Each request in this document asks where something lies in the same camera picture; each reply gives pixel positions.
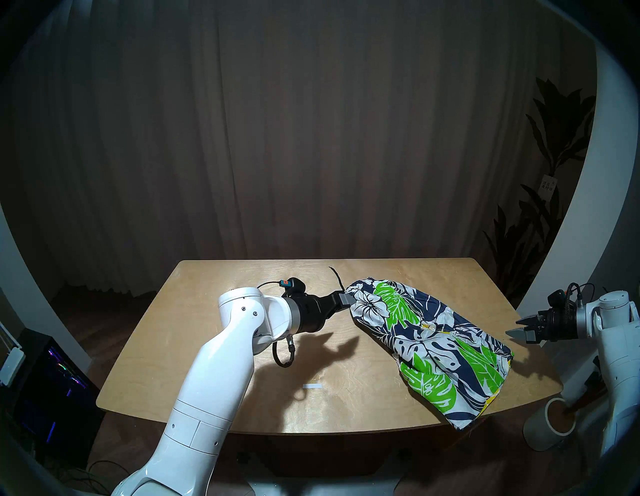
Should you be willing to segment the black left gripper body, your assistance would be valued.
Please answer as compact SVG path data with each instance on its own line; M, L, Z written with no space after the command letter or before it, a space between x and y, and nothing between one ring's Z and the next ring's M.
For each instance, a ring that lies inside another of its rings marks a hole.
M296 305L299 312L297 334L319 331L334 314L334 297L332 295L322 297L308 294L299 295L296 297Z

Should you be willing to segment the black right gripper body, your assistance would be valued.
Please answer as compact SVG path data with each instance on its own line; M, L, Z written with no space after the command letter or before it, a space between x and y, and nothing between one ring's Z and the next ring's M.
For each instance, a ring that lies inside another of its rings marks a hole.
M538 337L541 341L569 341L579 338L576 306L551 307L538 312Z

